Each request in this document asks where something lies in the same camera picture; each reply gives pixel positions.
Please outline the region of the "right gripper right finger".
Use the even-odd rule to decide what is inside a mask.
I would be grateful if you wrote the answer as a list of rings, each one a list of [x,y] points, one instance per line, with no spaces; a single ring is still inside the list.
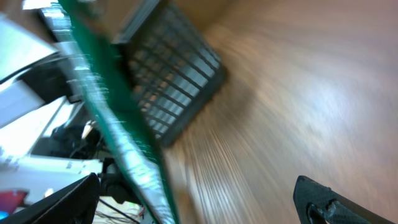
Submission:
[[[304,175],[296,180],[293,201],[305,224],[393,224]]]

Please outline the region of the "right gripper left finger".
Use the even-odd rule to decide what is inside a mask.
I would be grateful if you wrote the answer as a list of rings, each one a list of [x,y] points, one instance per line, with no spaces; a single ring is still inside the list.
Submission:
[[[91,224],[99,199],[100,181],[91,173],[9,215],[1,220],[1,224]]]

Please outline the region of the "green 3M gloves package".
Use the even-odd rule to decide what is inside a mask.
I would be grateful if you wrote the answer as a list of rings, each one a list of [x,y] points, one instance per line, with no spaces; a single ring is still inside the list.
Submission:
[[[116,49],[80,1],[50,1],[44,17],[72,65],[121,173],[156,223],[180,223],[164,157],[116,62]]]

